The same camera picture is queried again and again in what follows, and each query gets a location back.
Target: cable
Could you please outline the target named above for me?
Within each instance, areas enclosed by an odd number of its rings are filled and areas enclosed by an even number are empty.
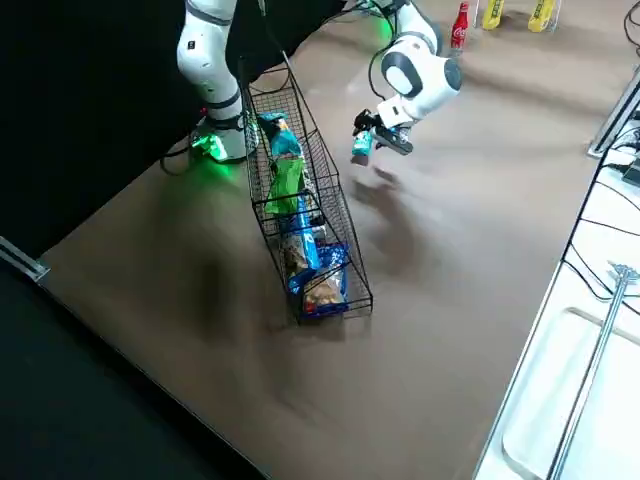
[[[627,14],[624,16],[624,20],[622,21],[622,26],[624,28],[624,34],[627,36],[627,40],[629,40],[629,43],[631,43],[634,47],[636,47],[636,55],[640,57],[640,43],[637,40],[634,40],[633,38],[631,38],[631,34],[629,33],[629,26],[628,26],[628,24],[631,24],[634,27],[640,27],[640,23],[636,22],[632,18],[632,15],[635,13],[635,11],[638,8],[640,8],[640,1],[634,3],[633,6],[629,9]]]
[[[284,82],[278,88],[274,88],[273,90],[260,90],[259,88],[254,87],[253,85],[249,85],[249,88],[263,95],[270,94],[270,93],[277,93],[287,86],[287,83],[289,83],[289,80],[291,80],[291,70],[287,69],[287,78],[284,79]]]
[[[380,5],[371,0],[371,3],[373,3],[373,5],[380,10],[380,13],[382,13],[382,7],[380,7]],[[382,52],[385,52],[387,50],[389,50],[389,48],[391,48],[391,46],[393,45],[393,42],[396,41],[396,32],[398,31],[398,15],[397,13],[394,14],[395,20],[394,20],[394,24],[391,24],[391,20],[389,20],[389,17],[385,16],[385,20],[387,21],[387,23],[389,24],[389,28],[391,28],[391,40],[389,40],[389,43],[387,44],[386,47],[381,48],[380,50],[378,50],[376,53],[373,54],[373,57],[371,57],[371,61],[369,62],[369,69],[367,70],[367,78],[369,80],[369,88],[371,88],[371,91],[373,92],[373,94],[380,98],[383,102],[386,100],[386,98],[384,97],[384,95],[382,95],[381,93],[379,93],[376,90],[376,87],[373,85],[373,79],[371,78],[371,70],[373,69],[373,64],[376,61],[376,58],[378,57],[378,55],[380,55]]]
[[[580,255],[580,252],[578,252],[578,249],[576,248],[576,246],[573,244],[573,242],[571,242],[569,244],[571,246],[571,248],[573,249],[573,251],[576,253],[576,255],[578,256],[578,258],[580,259],[580,262],[582,262],[582,264],[585,266],[585,268],[587,270],[589,270],[589,273],[593,276],[593,278],[595,278],[597,280],[597,282],[607,291],[609,292],[611,295],[613,295],[613,290],[611,290],[609,288],[609,286],[598,276],[598,274],[596,272],[593,271],[593,269],[589,266],[589,264],[585,261],[585,259],[582,257],[582,255]],[[591,285],[589,285],[589,290],[591,290],[592,292],[594,292],[593,288],[591,287]],[[625,295],[624,298],[640,298],[640,295],[636,295],[636,294],[632,294],[632,295]],[[623,302],[625,304],[625,306],[633,311],[634,313],[638,314],[640,316],[640,312],[638,312],[637,310],[635,310],[633,307],[631,307],[629,304],[627,304],[626,302]]]
[[[640,143],[623,143],[621,145],[616,145],[615,150],[620,151],[618,150],[619,148],[634,148],[637,151],[640,150]]]
[[[184,152],[186,152],[187,150],[189,150],[189,145],[187,145],[184,148],[181,148],[180,150],[176,150],[175,152],[169,152],[169,153],[165,153],[162,158],[171,158],[171,157],[177,157],[178,155],[182,155]]]
[[[576,248],[576,246],[573,244],[573,242],[571,242],[569,244],[571,246],[571,248],[573,248],[573,251],[576,253],[576,255],[578,256],[578,258],[580,259],[580,261],[582,262],[582,264],[585,266],[585,268],[587,270],[589,270],[589,273],[591,274],[591,276],[593,278],[595,278],[598,283],[605,289],[607,290],[609,293],[611,293],[611,290],[609,289],[609,287],[607,286],[606,283],[604,283],[600,277],[598,277],[598,275],[596,274],[596,272],[593,271],[593,269],[589,266],[589,264],[584,260],[584,258],[582,257],[582,255],[580,255],[580,252],[578,252],[578,249]]]
[[[167,159],[168,158],[174,158],[177,157],[178,155],[182,155],[183,153],[188,152],[191,149],[191,134],[189,134],[189,138],[187,139],[187,146],[183,147],[179,150],[176,150],[174,152],[169,152],[169,153],[165,153],[162,158],[160,159],[160,169],[166,173],[167,175],[170,175],[172,177],[179,177],[180,175],[182,175],[184,172],[172,172],[168,167],[167,167]]]
[[[627,173],[627,170],[629,170],[629,167],[629,165],[624,165],[623,163],[607,163],[606,165],[603,165],[601,167],[601,170],[610,168],[611,170],[615,170],[616,172],[622,173],[624,175],[625,173]]]
[[[327,18],[324,22],[322,22],[322,25],[326,25],[327,23],[331,23],[331,22],[336,22],[336,23],[353,23],[353,22],[357,22],[359,20],[362,20],[363,18],[366,18],[368,16],[374,16],[374,17],[379,17],[379,18],[383,18],[383,16],[378,13],[378,12],[374,12],[372,11],[371,8],[365,7],[365,5],[367,5],[369,2],[367,2],[366,0],[363,0],[359,3],[356,3],[353,7],[351,8],[347,8],[346,10],[341,10],[340,12],[336,13],[335,15]],[[354,13],[354,12],[360,12],[360,13],[364,13],[366,15],[360,17],[360,18],[356,18],[354,20],[349,20],[349,21],[343,21],[343,22],[337,22],[337,19],[340,17],[343,17],[345,15],[348,15],[350,13]]]
[[[571,270],[573,270],[573,272],[576,275],[580,277],[580,279],[584,282],[584,284],[591,291],[591,294],[594,297],[596,297],[601,302],[608,302],[609,300],[611,300],[611,298],[609,297],[603,297],[602,295],[598,295],[596,291],[593,289],[593,287],[591,286],[591,284],[589,283],[589,280],[586,279],[586,277],[582,274],[582,272],[580,272],[580,270],[578,270],[578,268],[573,263],[571,263],[569,260],[563,260],[562,263],[565,263]]]
[[[593,225],[599,225],[601,227],[610,228],[611,230],[616,230],[621,233],[625,233],[627,235],[633,235],[634,237],[640,237],[640,233],[630,232],[629,230],[624,230],[623,228],[614,227],[613,225],[609,225],[607,223],[596,222],[595,220],[590,220],[588,218],[581,218],[583,222],[592,223]]]
[[[624,200],[627,201],[627,203],[629,203],[633,208],[635,208],[638,212],[640,212],[640,207],[638,205],[636,205],[635,202],[633,200],[631,200],[629,197],[627,197],[624,193],[619,192],[615,188],[610,187],[609,185],[607,185],[606,183],[602,183],[600,180],[596,180],[595,183],[597,183],[598,185],[602,185],[603,187],[611,190],[616,195],[622,197]]]
[[[613,140],[613,144],[611,145],[610,148],[613,148],[615,150],[616,148],[620,148],[620,147],[624,146],[624,145],[616,145],[615,143],[616,143],[617,140],[620,140],[621,138],[625,137],[626,135],[628,135],[630,133],[633,133],[633,136],[636,139],[636,142],[640,143],[640,126],[638,126],[638,127],[630,128],[629,130],[625,130],[624,132],[618,133],[616,138]]]

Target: soda bottle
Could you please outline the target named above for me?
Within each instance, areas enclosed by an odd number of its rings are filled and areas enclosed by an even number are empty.
[[[458,18],[456,18],[453,28],[451,29],[451,56],[457,57],[462,53],[464,39],[467,36],[467,12],[469,11],[469,2],[460,3],[458,10]]]

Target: yellow bottle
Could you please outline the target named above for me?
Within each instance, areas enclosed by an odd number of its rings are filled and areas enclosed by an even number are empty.
[[[536,9],[533,11],[531,18],[529,19],[529,30],[539,33],[547,28],[555,4],[555,0],[538,0]]]
[[[482,28],[485,30],[493,30],[500,25],[503,5],[503,0],[489,0],[489,5],[485,10],[484,17],[482,19]]]

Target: green package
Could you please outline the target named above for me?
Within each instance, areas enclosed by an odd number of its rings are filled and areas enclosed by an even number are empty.
[[[279,158],[275,161],[276,174],[271,182],[265,212],[289,215],[298,211],[298,197],[295,194],[300,191],[300,175],[303,168],[302,158]]]

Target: black backdrop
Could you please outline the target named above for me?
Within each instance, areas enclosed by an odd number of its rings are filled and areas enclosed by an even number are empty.
[[[15,273],[0,263],[2,480],[266,480]]]
[[[267,0],[289,53],[341,0]],[[0,235],[39,257],[140,175],[198,118],[176,68],[180,0],[9,2],[0,21]],[[249,73],[279,63],[257,0],[238,0],[227,49]]]

